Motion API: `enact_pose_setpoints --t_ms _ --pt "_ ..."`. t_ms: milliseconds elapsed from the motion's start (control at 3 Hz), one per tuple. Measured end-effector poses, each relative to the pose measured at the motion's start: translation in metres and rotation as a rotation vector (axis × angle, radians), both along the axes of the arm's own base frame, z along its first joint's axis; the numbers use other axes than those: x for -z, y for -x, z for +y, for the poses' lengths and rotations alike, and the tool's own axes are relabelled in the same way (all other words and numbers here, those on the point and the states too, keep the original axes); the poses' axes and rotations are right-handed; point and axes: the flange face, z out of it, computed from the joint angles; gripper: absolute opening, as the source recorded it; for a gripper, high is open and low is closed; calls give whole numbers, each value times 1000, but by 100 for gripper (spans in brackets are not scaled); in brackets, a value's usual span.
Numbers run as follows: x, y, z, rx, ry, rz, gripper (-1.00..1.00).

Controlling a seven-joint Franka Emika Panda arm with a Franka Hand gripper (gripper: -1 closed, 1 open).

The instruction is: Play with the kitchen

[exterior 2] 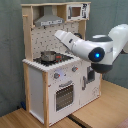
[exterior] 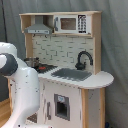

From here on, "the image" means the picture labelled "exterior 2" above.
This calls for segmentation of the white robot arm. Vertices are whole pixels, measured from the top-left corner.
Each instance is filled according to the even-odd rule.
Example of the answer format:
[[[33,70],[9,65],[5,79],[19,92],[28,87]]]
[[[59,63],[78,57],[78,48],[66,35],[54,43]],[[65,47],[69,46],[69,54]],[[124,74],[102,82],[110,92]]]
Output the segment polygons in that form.
[[[55,37],[75,56],[90,62],[94,71],[106,73],[128,43],[128,25],[117,25],[108,35],[95,35],[87,41],[63,30],[57,30]]]

